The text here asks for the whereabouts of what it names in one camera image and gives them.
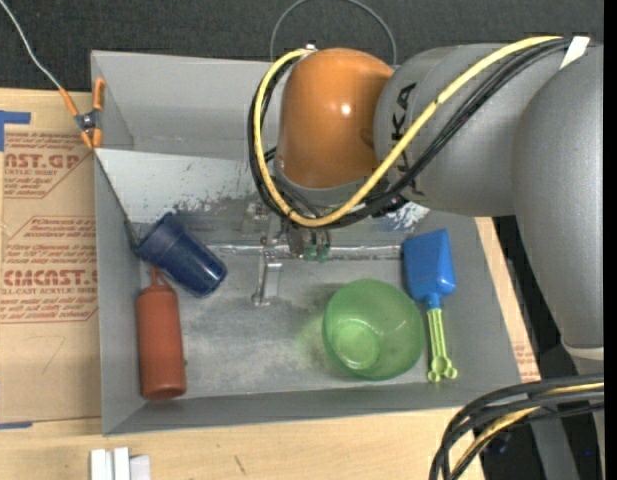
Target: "yellow cable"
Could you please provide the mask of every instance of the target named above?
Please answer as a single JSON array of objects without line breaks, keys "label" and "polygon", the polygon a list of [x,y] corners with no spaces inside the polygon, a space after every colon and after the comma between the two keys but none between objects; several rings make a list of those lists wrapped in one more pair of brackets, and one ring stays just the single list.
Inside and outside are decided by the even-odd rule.
[{"label": "yellow cable", "polygon": [[579,386],[566,386],[563,388],[553,388],[543,393],[539,393],[537,395],[537,398],[541,396],[546,396],[546,395],[560,395],[562,393],[577,393],[578,391],[588,391],[588,390],[599,389],[603,387],[604,387],[603,382],[596,382],[594,384],[581,384]]},{"label": "yellow cable", "polygon": [[263,106],[263,99],[266,89],[268,88],[268,85],[270,84],[273,76],[287,61],[294,59],[295,57],[301,57],[303,55],[307,55],[313,52],[312,50],[299,49],[287,53],[279,60],[277,60],[264,76],[264,79],[262,80],[262,83],[259,87],[259,91],[257,92],[254,109],[253,135],[255,155],[257,157],[257,163],[259,164],[259,169],[263,176],[264,183],[268,188],[272,199],[275,201],[275,203],[277,203],[279,208],[283,211],[283,213],[286,214],[287,217],[304,227],[320,227],[339,220],[341,217],[346,215],[352,208],[359,204],[361,200],[366,197],[366,195],[368,195],[368,193],[374,188],[374,186],[381,180],[386,171],[388,171],[392,164],[395,163],[395,161],[399,158],[399,155],[401,155],[403,150],[406,149],[406,146],[408,146],[408,144],[413,140],[413,138],[423,127],[423,125],[426,124],[426,122],[436,112],[437,108],[443,105],[444,102],[446,102],[453,94],[455,94],[466,82],[468,82],[470,79],[474,78],[483,70],[508,55],[511,55],[526,48],[531,48],[532,46],[544,43],[546,41],[559,38],[560,36],[540,36],[523,39],[521,41],[517,41],[516,43],[504,46],[478,61],[466,72],[464,72],[453,82],[451,82],[450,85],[448,85],[441,93],[439,93],[437,98],[425,108],[425,110],[412,123],[412,125],[410,125],[408,130],[406,130],[401,140],[390,151],[388,156],[384,158],[383,162],[379,165],[379,167],[374,170],[372,175],[366,180],[366,182],[361,186],[361,188],[346,203],[344,203],[332,213],[319,218],[308,218],[299,215],[293,210],[293,208],[291,208],[286,203],[281,194],[278,192],[277,187],[275,187],[275,184],[270,177],[270,173],[268,172],[266,161],[264,160],[264,150],[261,140],[261,109]]}]

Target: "green bowl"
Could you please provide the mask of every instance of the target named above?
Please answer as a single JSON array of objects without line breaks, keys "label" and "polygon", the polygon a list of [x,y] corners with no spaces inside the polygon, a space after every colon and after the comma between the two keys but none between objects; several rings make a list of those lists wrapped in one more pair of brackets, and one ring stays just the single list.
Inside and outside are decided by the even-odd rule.
[{"label": "green bowl", "polygon": [[375,279],[353,281],[332,296],[322,338],[328,356],[341,370],[369,380],[408,371],[421,357],[426,340],[413,300]]}]

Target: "wire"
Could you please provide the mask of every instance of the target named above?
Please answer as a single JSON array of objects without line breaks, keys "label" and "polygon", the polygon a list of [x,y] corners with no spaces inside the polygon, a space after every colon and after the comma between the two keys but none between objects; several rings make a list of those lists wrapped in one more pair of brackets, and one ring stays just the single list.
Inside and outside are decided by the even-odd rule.
[{"label": "wire", "polygon": [[[294,11],[297,7],[308,3],[308,2],[312,2],[313,0],[297,0],[294,4],[292,4],[290,7],[288,7],[288,9],[286,9],[282,15],[279,17],[279,19],[277,20],[277,23],[275,24],[275,27],[272,31],[272,36],[270,38],[270,61],[272,62],[272,60],[274,59],[274,44],[275,44],[275,37],[277,36],[277,31],[279,30],[279,27],[281,26],[282,21],[284,21],[284,19],[286,18],[286,16],[288,16],[292,11]],[[381,17],[375,12],[373,11],[370,7],[368,7],[365,4],[362,4],[361,2],[357,1],[357,0],[341,0],[343,2],[348,2],[356,7],[359,7],[361,10],[367,12],[368,14],[370,14],[370,16],[372,16],[377,23],[379,23],[379,25],[381,25],[381,28],[384,30],[384,32],[386,32],[386,35],[388,36],[388,39],[390,40],[390,47],[392,48],[392,65],[395,66],[397,65],[397,43],[395,42],[395,38],[392,35],[392,32],[390,31],[390,28],[388,27],[388,25],[386,25],[386,23],[384,22],[384,20],[381,19]]]},{"label": "wire", "polygon": [[[510,400],[512,397],[525,396],[521,400]],[[439,472],[445,480],[457,478],[470,464],[473,458],[488,444],[490,439],[500,430],[513,425],[528,424],[542,419],[551,419],[574,414],[584,414],[603,408],[604,382],[603,374],[582,375],[576,377],[547,379],[527,384],[509,386],[488,393],[473,400],[461,409],[450,421],[441,444],[435,454],[430,480],[436,480]],[[552,410],[549,406],[568,403],[599,401],[586,408]],[[515,413],[519,418],[509,418]],[[450,471],[449,453],[451,447],[466,433],[482,430],[473,446],[457,462],[455,469]]]},{"label": "wire", "polygon": [[322,227],[328,224],[335,223],[341,217],[346,215],[351,209],[357,206],[365,196],[369,194],[369,192],[377,185],[380,179],[384,176],[386,171],[392,166],[392,164],[399,158],[401,153],[404,151],[406,146],[412,141],[414,136],[419,132],[419,130],[424,126],[424,124],[432,117],[432,115],[436,112],[436,110],[443,105],[450,97],[452,97],[466,82],[470,79],[474,78],[476,75],[484,71],[486,68],[491,66],[494,63],[497,63],[504,59],[505,57],[512,55],[518,51],[524,50],[526,48],[531,48],[535,45],[544,43],[546,41],[551,41],[554,39],[560,39],[558,36],[541,36],[541,37],[531,37],[528,39],[523,39],[516,43],[509,44],[504,46],[495,52],[487,55],[483,59],[479,60],[476,64],[470,67],[467,71],[465,71],[462,75],[460,75],[457,79],[451,82],[436,98],[434,101],[430,102],[430,104],[424,109],[424,111],[419,115],[419,117],[410,125],[408,130],[404,133],[401,140],[393,147],[390,153],[386,156],[383,162],[373,171],[372,175],[366,180],[366,182],[362,185],[362,187],[342,206],[338,209],[334,210],[332,213],[319,218],[307,218],[300,215],[296,209],[290,207],[287,202],[283,199],[283,197],[278,192],[275,184],[272,182],[270,173],[265,164],[264,152],[262,148],[262,140],[261,140],[261,109],[264,97],[267,93],[267,87],[270,84],[272,78],[275,76],[277,71],[279,71],[283,66],[287,63],[292,63],[296,61],[298,58],[303,57],[304,55],[309,55],[313,53],[311,50],[307,49],[298,49],[292,52],[289,52],[282,56],[279,60],[277,60],[271,68],[268,70],[266,75],[264,76],[257,94],[255,96],[255,105],[253,112],[253,142],[254,142],[254,150],[255,157],[257,163],[259,164],[259,169],[261,171],[263,183],[266,186],[266,189],[270,193],[270,198],[277,205],[278,209],[285,214],[288,218],[296,222],[297,224],[304,227]]},{"label": "wire", "polygon": [[10,10],[10,7],[8,7],[8,4],[4,0],[0,0],[0,5],[3,7],[4,11],[6,11],[6,14],[8,15],[10,20],[15,25],[15,28],[17,29],[17,32],[19,32],[19,36],[21,37],[21,40],[24,42],[24,46],[26,47],[26,50],[28,51],[28,55],[30,56],[32,61],[41,70],[41,72],[44,75],[46,75],[48,77],[48,79],[57,87],[57,89],[59,89],[61,91],[63,89],[63,87],[59,83],[59,80],[57,80],[52,75],[52,73],[50,71],[48,71],[48,69],[39,61],[39,59],[35,55],[35,52],[32,51],[30,43],[28,42],[28,39],[26,38],[26,34],[24,34],[24,31],[22,30],[21,25],[19,24],[19,21],[17,20],[17,18],[13,14],[13,12]]},{"label": "wire", "polygon": [[455,111],[442,131],[439,132],[417,161],[400,176],[399,180],[387,187],[383,193],[369,196],[365,200],[365,207],[342,218],[341,224],[346,225],[346,220],[357,221],[369,215],[381,214],[383,209],[390,207],[397,198],[405,201],[406,199],[401,196],[401,191],[413,182],[419,173],[423,171],[488,98],[518,75],[519,72],[565,48],[566,44],[564,40],[547,41],[512,57],[508,62],[502,62],[498,69],[491,73]]},{"label": "wire", "polygon": [[[496,430],[490,431],[488,435],[485,434],[486,430],[484,430],[484,434],[480,434],[479,437],[473,442],[473,445],[471,445],[464,452],[464,454],[459,458],[459,460],[455,464],[455,467],[453,468],[452,472],[450,472],[450,474],[448,475],[448,480],[456,480],[468,468],[468,466],[475,459],[475,457],[479,453],[481,453],[481,451],[483,451],[483,449],[490,443],[490,441],[492,441],[495,435],[504,429],[512,429],[514,427],[519,427],[522,425],[529,425],[537,421],[545,421],[545,420],[551,420],[551,419],[554,420],[557,418],[567,418],[571,416],[591,414],[593,412],[603,410],[604,407],[605,407],[605,404],[602,402],[598,404],[588,405],[586,407],[576,407],[573,409],[560,409],[556,412],[551,412],[548,414],[541,414],[537,416],[533,414],[528,414],[528,415],[524,414],[524,415],[521,415],[520,418],[515,418],[514,421],[507,422],[505,425],[503,425],[503,418],[500,418],[499,420],[497,420],[500,423],[498,425],[498,428],[496,428]],[[491,429],[494,429],[495,423],[493,423],[493,425],[490,427]]]}]

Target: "red bottle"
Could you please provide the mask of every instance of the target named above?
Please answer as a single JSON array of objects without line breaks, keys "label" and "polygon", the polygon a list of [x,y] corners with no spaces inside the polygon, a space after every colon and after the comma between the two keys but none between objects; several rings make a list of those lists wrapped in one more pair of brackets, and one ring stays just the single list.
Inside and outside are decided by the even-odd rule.
[{"label": "red bottle", "polygon": [[168,400],[186,392],[179,301],[157,267],[150,271],[152,284],[136,300],[141,396]]}]

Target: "cardboard box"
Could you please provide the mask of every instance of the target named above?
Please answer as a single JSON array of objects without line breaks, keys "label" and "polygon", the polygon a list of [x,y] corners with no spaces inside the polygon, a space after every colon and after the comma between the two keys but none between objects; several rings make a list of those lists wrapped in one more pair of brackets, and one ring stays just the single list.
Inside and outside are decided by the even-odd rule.
[{"label": "cardboard box", "polygon": [[98,416],[93,155],[57,91],[0,89],[0,112],[30,118],[0,151],[0,423]]},{"label": "cardboard box", "polygon": [[[328,261],[276,254],[278,297],[256,306],[261,238],[275,223],[255,222],[257,196],[247,164],[246,119],[267,64],[94,52],[93,79],[108,89],[103,147],[95,166],[104,433],[155,431],[305,418],[456,407],[520,381],[496,287],[474,219],[409,205],[332,232]],[[276,91],[264,127],[274,144]],[[131,237],[167,212],[228,267],[210,297],[177,287],[188,391],[150,402],[139,389],[134,302],[149,266]],[[337,288],[373,277],[403,288],[400,245],[449,230],[457,278],[444,300],[452,381],[426,380],[427,356],[382,382],[347,378],[321,348],[320,321]]]}]

